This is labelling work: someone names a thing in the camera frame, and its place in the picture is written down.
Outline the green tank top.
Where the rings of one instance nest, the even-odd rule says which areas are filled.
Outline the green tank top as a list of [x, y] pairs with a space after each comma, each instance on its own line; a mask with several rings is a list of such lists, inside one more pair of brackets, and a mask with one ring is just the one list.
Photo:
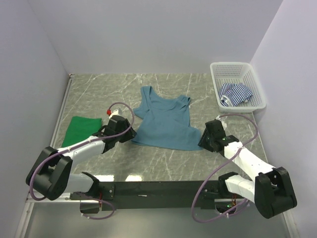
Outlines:
[[61, 146], [68, 147], [79, 143], [97, 132], [101, 127], [101, 118], [72, 117]]

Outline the blue tank top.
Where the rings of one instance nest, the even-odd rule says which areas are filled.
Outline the blue tank top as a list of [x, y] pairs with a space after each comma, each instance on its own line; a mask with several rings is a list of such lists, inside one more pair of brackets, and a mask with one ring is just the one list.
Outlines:
[[202, 150], [198, 145], [201, 132], [190, 125], [190, 97], [165, 99], [152, 86], [143, 86], [141, 97], [139, 107], [133, 109], [142, 120], [133, 143], [172, 150]]

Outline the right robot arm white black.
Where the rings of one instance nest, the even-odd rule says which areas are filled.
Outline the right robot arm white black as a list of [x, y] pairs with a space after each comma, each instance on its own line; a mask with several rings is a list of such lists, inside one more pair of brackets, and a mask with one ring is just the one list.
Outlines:
[[253, 202], [265, 218], [274, 217], [297, 206], [297, 198], [288, 171], [276, 168], [249, 151], [238, 138], [226, 135], [222, 123], [214, 119], [206, 128], [199, 145], [231, 160], [248, 178], [229, 172], [218, 178], [212, 193], [222, 198], [237, 194]]

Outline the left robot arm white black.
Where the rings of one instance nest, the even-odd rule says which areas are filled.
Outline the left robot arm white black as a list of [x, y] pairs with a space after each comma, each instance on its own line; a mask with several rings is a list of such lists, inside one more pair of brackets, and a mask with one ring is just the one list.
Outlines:
[[136, 135], [128, 119], [116, 115], [109, 119], [107, 125], [79, 143], [59, 149], [46, 147], [26, 178], [31, 197], [36, 201], [59, 198], [72, 183], [70, 172], [74, 162], [103, 154], [117, 142], [124, 143]]

